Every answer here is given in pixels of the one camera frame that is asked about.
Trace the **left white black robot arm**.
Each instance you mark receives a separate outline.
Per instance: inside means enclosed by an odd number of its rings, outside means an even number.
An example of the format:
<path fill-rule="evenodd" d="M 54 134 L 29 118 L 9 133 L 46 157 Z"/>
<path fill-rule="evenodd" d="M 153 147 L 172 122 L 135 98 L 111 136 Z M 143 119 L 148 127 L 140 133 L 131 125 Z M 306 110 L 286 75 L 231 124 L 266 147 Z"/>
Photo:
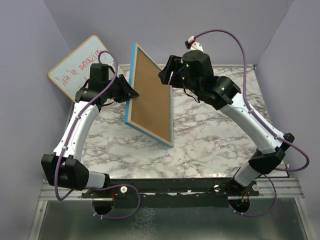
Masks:
<path fill-rule="evenodd" d="M 89 79 L 75 94 L 71 119 L 62 139 L 51 154 L 44 154 L 41 166 L 48 183 L 55 189 L 93 189 L 97 196 L 106 197 L 111 190 L 106 173 L 90 171 L 81 163 L 83 147 L 89 130 L 106 107 L 107 100 L 123 103 L 139 97 L 123 74 L 104 63 L 90 66 Z"/>

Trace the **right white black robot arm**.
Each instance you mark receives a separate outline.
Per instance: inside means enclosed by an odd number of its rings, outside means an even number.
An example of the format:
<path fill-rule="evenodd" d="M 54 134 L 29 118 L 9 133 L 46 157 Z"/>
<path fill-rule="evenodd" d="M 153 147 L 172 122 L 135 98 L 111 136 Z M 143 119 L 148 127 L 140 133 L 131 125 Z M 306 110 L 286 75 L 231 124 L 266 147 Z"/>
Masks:
<path fill-rule="evenodd" d="M 265 119 L 259 122 L 254 117 L 254 112 L 246 106 L 241 89 L 234 81 L 214 74 L 208 54 L 191 50 L 182 57 L 170 55 L 158 77 L 163 85 L 190 90 L 198 101 L 233 120 L 255 143 L 255 153 L 235 173 L 229 184 L 234 195 L 242 195 L 254 179 L 269 174 L 282 162 L 290 146 L 267 130 L 272 127 L 270 123 Z"/>

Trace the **small whiteboard with red writing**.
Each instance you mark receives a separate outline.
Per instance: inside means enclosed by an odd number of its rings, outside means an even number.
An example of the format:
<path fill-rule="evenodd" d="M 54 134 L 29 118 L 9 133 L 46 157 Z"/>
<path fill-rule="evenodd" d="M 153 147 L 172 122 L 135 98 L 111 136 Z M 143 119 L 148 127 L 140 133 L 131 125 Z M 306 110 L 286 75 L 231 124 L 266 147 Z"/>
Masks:
<path fill-rule="evenodd" d="M 115 67 L 115 61 L 98 36 L 92 35 L 48 72 L 52 80 L 72 101 L 90 76 L 92 64 L 101 62 Z"/>

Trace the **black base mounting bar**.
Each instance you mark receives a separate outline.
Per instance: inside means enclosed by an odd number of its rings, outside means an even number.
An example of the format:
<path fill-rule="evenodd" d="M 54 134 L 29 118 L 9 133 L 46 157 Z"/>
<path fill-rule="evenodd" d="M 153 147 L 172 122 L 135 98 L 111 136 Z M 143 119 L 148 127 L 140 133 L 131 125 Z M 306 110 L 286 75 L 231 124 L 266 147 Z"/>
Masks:
<path fill-rule="evenodd" d="M 114 190 L 93 190 L 83 193 L 84 199 L 114 204 L 116 208 L 227 208 L 229 200 L 259 195 L 257 182 L 238 186 L 230 177 L 213 178 L 141 178 L 110 179 Z"/>

